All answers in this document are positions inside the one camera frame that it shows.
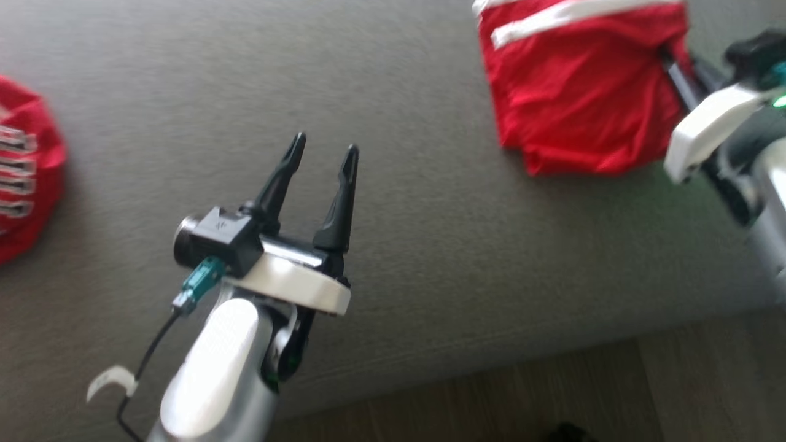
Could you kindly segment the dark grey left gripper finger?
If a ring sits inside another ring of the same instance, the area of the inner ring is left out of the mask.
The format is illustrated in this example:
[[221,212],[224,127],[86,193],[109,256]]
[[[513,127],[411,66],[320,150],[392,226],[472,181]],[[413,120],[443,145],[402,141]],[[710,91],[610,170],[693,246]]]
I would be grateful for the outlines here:
[[338,172],[337,192],[324,223],[314,234],[314,248],[331,254],[346,254],[350,248],[359,154],[356,145],[349,145]]
[[305,145],[306,133],[298,132],[258,195],[243,204],[244,215],[253,219],[259,234],[274,236],[280,232],[279,215],[292,177],[300,167]]

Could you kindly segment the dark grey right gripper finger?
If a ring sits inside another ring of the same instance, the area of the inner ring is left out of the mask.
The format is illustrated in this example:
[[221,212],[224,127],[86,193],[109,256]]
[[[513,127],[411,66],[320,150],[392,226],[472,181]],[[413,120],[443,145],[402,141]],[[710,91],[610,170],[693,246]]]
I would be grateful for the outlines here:
[[686,112],[693,112],[704,99],[704,92],[699,85],[691,78],[690,73],[685,72],[680,66],[679,61],[670,52],[660,53],[663,70],[670,79],[671,84],[677,92]]
[[690,56],[691,89],[696,93],[715,93],[729,85],[726,75],[699,55]]

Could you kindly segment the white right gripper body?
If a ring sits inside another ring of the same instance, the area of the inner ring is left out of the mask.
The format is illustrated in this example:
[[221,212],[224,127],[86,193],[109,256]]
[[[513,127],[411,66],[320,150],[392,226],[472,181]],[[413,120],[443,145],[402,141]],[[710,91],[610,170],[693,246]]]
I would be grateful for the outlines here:
[[681,184],[702,165],[755,111],[771,101],[771,90],[741,83],[708,95],[672,131],[664,159],[665,172]]

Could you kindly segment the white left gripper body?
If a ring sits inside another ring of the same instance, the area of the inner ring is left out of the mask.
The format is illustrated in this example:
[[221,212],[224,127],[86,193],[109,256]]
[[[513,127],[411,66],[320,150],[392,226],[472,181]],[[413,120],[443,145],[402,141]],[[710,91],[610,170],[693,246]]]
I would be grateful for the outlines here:
[[341,254],[293,239],[262,240],[263,254],[252,269],[241,279],[225,276],[225,283],[324,314],[346,314],[351,288]]

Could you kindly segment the red basketball shorts white stripe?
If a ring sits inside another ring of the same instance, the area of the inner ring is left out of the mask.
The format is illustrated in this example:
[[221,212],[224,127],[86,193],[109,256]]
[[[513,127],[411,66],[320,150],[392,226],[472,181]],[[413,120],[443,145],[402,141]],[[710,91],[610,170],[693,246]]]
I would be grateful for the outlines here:
[[686,115],[686,0],[473,0],[497,140],[538,174],[623,174]]

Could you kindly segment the red Bulls 23 jersey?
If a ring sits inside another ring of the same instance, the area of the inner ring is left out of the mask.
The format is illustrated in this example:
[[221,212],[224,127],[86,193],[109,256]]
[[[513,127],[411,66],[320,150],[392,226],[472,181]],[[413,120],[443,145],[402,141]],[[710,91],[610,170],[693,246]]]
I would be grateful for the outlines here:
[[63,196],[66,159],[43,97],[0,76],[0,266],[37,243]]

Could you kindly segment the large grey sofa seat cushion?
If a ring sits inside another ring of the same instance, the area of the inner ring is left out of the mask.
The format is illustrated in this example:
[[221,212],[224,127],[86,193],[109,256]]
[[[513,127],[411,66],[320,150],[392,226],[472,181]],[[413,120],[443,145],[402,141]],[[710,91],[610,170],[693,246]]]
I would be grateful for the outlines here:
[[90,381],[166,322],[180,221],[253,198],[300,131],[292,237],[361,150],[352,300],[282,416],[777,301],[704,180],[531,178],[500,149],[471,2],[0,0],[0,74],[68,143],[64,198],[0,267],[0,442],[127,440]]

